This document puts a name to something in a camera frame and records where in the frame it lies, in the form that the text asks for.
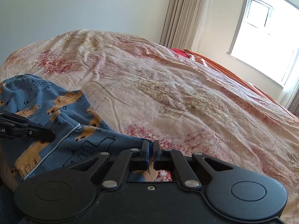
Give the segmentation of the blue patterned children's pants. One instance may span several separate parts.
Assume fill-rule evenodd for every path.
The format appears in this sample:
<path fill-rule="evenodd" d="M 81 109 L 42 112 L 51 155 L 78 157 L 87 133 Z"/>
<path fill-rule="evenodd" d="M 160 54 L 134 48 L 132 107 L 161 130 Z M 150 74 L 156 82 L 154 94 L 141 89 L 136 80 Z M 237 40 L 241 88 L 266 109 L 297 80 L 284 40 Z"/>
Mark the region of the blue patterned children's pants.
<path fill-rule="evenodd" d="M 112 130 L 93 109 L 82 90 L 66 90 L 31 74 L 1 83 L 1 110 L 52 129 L 53 142 L 1 138 L 1 179 L 14 189 L 20 182 L 107 152 L 142 147 L 143 139 Z"/>

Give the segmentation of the floral peach bed quilt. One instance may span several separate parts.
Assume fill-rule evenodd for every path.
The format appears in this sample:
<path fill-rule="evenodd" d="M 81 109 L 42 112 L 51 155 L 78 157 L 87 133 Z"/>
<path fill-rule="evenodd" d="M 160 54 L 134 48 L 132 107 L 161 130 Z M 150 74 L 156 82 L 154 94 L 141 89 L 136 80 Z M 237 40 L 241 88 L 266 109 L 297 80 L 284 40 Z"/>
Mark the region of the floral peach bed quilt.
<path fill-rule="evenodd" d="M 288 191 L 282 217 L 298 223 L 298 118 L 269 99 L 164 46 L 96 30 L 16 50 L 1 66 L 1 81 L 26 73 L 82 90 L 119 133 L 276 179 Z"/>

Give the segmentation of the orange bed sheet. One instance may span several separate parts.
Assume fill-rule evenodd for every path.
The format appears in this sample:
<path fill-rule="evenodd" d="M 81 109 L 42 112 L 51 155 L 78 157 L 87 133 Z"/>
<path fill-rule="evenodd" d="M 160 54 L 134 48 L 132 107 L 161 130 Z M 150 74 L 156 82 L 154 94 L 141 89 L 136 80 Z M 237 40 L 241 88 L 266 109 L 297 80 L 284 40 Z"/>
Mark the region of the orange bed sheet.
<path fill-rule="evenodd" d="M 282 105 L 280 105 L 274 98 L 272 98 L 270 95 L 268 95 L 267 93 L 265 93 L 264 91 L 262 91 L 261 89 L 259 89 L 257 86 L 255 86 L 252 83 L 247 82 L 246 80 L 242 79 L 241 77 L 237 76 L 236 74 L 234 74 L 233 72 L 231 72 L 230 70 L 226 69 L 226 67 L 221 66 L 219 63 L 214 62 L 213 60 L 197 54 L 193 51 L 190 51 L 188 49 L 171 49 L 173 52 L 175 52 L 177 55 L 180 55 L 182 57 L 191 59 L 193 61 L 196 61 L 199 64 L 202 64 L 210 69 L 213 69 L 214 71 L 217 71 L 225 76 L 227 76 L 228 78 L 232 79 L 233 81 L 241 84 L 242 86 L 244 86 L 245 88 L 255 92 L 256 94 L 258 94 L 259 96 L 262 96 L 263 98 L 269 99 L 272 103 L 280 106 L 286 113 L 288 113 L 290 116 L 295 117 L 295 115 L 293 115 L 291 112 L 289 112 L 285 107 L 283 107 Z"/>

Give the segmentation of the beige right curtain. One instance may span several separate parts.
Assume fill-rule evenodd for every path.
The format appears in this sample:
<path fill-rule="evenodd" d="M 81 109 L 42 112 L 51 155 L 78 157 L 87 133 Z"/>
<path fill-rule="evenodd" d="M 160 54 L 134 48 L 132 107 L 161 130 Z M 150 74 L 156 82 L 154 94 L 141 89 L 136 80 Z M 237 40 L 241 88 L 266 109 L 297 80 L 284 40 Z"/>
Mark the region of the beige right curtain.
<path fill-rule="evenodd" d="M 288 106 L 288 110 L 295 116 L 298 117 L 299 114 L 299 90 L 296 91 L 292 101 Z"/>

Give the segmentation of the beige curtain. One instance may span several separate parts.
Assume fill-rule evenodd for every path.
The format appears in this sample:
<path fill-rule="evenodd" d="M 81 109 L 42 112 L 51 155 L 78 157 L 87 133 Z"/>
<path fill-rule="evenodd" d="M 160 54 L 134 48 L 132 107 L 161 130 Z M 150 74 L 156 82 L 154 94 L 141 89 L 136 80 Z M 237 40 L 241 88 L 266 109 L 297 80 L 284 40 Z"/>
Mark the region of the beige curtain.
<path fill-rule="evenodd" d="M 299 90 L 296 91 L 292 101 L 288 106 L 288 110 L 295 116 L 298 117 L 299 114 Z"/>
<path fill-rule="evenodd" d="M 160 44 L 196 50 L 207 28 L 214 0 L 170 0 Z"/>

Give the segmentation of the white framed window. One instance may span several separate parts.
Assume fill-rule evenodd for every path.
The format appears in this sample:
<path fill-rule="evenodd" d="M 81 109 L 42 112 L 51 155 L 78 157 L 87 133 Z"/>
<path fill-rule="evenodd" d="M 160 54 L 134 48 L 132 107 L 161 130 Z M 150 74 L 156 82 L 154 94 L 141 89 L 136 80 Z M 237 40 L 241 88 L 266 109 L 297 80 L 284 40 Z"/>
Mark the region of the white framed window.
<path fill-rule="evenodd" d="M 286 85 L 298 60 L 298 8 L 286 0 L 246 0 L 229 54 Z"/>

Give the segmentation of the beige left curtain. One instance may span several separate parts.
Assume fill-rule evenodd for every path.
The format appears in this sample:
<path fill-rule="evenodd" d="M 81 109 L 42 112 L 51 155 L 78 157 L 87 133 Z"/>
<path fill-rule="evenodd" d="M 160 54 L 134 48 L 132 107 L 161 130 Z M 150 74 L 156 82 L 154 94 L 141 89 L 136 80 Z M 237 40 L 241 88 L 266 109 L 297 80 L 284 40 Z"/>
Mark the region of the beige left curtain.
<path fill-rule="evenodd" d="M 207 28 L 214 0 L 170 0 L 160 44 L 196 50 Z"/>

